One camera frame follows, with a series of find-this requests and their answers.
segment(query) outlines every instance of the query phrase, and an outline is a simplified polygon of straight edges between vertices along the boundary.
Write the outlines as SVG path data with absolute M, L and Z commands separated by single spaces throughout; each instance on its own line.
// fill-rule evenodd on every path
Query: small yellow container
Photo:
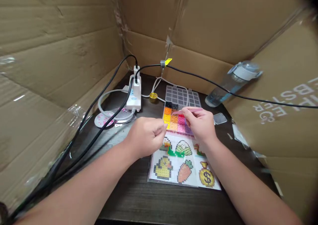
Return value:
M 156 103 L 157 102 L 157 98 L 158 98 L 157 93 L 152 92 L 152 93 L 149 94 L 149 101 L 151 103 Z

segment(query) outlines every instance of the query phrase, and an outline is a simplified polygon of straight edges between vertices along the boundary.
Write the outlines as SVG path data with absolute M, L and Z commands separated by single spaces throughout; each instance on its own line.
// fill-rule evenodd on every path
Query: cable clip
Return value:
M 170 63 L 171 60 L 172 60 L 172 58 L 168 58 L 167 60 L 161 60 L 160 61 L 160 67 L 162 69 L 164 69 Z

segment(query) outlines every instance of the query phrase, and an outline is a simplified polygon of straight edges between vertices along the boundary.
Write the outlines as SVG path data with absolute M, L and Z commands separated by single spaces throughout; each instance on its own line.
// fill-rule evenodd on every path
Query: cardboard wall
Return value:
M 219 83 L 233 64 L 254 58 L 264 75 L 242 95 L 318 104 L 313 18 L 292 23 L 308 5 L 306 0 L 120 0 L 120 4 L 128 50 L 141 66 L 173 58 L 172 66 Z M 144 72 L 161 73 L 155 68 Z M 214 88 L 171 69 L 163 76 L 205 94 Z M 226 107 L 250 146 L 267 156 L 284 200 L 304 218 L 317 179 L 318 111 L 237 98 Z
M 253 59 L 264 74 L 241 95 L 318 105 L 316 13 L 301 16 Z M 305 218 L 317 192 L 318 110 L 231 98 L 226 108 L 250 147 L 265 155 L 284 200 Z
M 0 0 L 0 18 L 0 201 L 12 212 L 71 140 L 123 53 L 111 0 Z
M 220 82 L 221 75 L 233 64 L 251 58 L 305 2 L 120 0 L 120 4 L 128 50 L 138 57 L 140 65 L 157 64 L 169 57 L 174 67 L 192 73 L 211 72 L 209 79 Z M 173 83 L 206 94 L 214 88 L 202 80 L 167 71 L 164 75 Z M 160 69 L 145 73 L 159 76 Z

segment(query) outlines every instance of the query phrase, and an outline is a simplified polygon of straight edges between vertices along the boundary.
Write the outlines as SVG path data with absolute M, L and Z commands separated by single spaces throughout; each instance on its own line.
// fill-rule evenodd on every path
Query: dollar sign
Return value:
M 203 173 L 203 175 L 204 175 L 204 177 L 205 177 L 204 181 L 205 181 L 207 184 L 210 184 L 210 183 L 212 182 L 211 179 L 210 179 L 210 174 L 205 171 L 205 172 Z

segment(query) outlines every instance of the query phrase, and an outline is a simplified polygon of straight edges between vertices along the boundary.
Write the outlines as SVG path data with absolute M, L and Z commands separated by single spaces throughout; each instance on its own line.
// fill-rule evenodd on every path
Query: hand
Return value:
M 123 142 L 137 160 L 151 155 L 162 146 L 166 128 L 167 124 L 164 124 L 162 119 L 140 117 Z
M 203 144 L 211 140 L 217 140 L 214 128 L 212 112 L 202 110 L 190 112 L 189 109 L 197 109 L 199 107 L 184 107 L 182 113 L 186 118 L 187 125 L 191 128 L 194 137 Z

